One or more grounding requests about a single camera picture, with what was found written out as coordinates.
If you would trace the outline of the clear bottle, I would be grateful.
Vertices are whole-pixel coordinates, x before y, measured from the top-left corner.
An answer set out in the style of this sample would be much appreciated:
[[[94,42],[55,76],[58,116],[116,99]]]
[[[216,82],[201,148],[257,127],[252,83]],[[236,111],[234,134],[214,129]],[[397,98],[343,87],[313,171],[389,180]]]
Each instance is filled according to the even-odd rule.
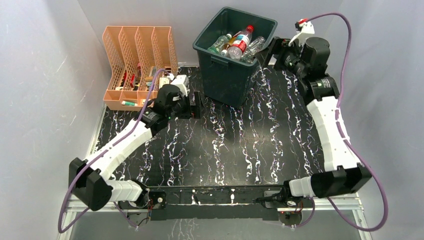
[[[247,46],[245,52],[241,56],[240,61],[247,64],[252,63],[254,60],[255,54],[260,52],[265,47],[265,43],[266,43],[266,39],[263,36],[257,37]]]

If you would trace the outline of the gold red label bottle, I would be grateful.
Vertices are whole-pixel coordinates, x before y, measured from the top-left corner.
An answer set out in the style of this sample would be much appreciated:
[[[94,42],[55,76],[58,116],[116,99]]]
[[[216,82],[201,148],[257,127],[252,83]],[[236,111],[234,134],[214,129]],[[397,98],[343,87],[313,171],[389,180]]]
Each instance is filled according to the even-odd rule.
[[[228,53],[228,49],[233,44],[233,42],[236,40],[237,36],[240,35],[241,31],[237,32],[227,43],[225,43],[220,50],[220,55],[226,56]]]

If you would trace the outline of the green tea bottle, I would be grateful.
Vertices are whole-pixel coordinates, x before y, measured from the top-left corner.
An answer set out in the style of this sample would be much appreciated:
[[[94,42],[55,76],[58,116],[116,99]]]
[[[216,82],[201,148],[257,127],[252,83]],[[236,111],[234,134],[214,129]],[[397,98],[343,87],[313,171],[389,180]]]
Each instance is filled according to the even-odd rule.
[[[230,33],[221,35],[207,50],[211,53],[219,54],[224,44],[228,43],[232,37]]]

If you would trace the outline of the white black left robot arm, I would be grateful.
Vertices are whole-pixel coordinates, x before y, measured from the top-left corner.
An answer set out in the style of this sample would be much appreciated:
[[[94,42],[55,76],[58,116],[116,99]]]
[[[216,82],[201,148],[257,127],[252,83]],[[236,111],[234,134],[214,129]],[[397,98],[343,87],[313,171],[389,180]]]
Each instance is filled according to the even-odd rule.
[[[98,211],[109,202],[131,202],[137,208],[145,208],[150,202],[149,188],[137,180],[111,180],[112,173],[137,148],[151,140],[167,127],[169,120],[200,119],[204,101],[201,93],[189,91],[183,83],[166,84],[159,89],[152,106],[146,104],[137,118],[118,133],[98,152],[85,160],[75,158],[69,164],[71,193],[89,210]]]

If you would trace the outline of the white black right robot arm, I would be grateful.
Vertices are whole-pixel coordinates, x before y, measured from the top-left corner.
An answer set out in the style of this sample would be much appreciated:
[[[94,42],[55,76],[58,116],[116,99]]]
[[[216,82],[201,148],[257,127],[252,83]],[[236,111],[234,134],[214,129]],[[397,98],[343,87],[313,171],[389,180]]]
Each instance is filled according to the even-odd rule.
[[[327,74],[330,44],[321,37],[309,37],[304,45],[298,40],[274,37],[255,56],[261,66],[276,58],[275,70],[292,73],[296,88],[306,105],[318,132],[324,157],[324,171],[300,179],[286,180],[280,191],[265,191],[255,201],[269,208],[271,203],[295,207],[303,198],[328,198],[356,193],[371,177],[358,157],[346,146],[347,135],[341,136],[342,117],[336,117],[340,92],[336,81]]]

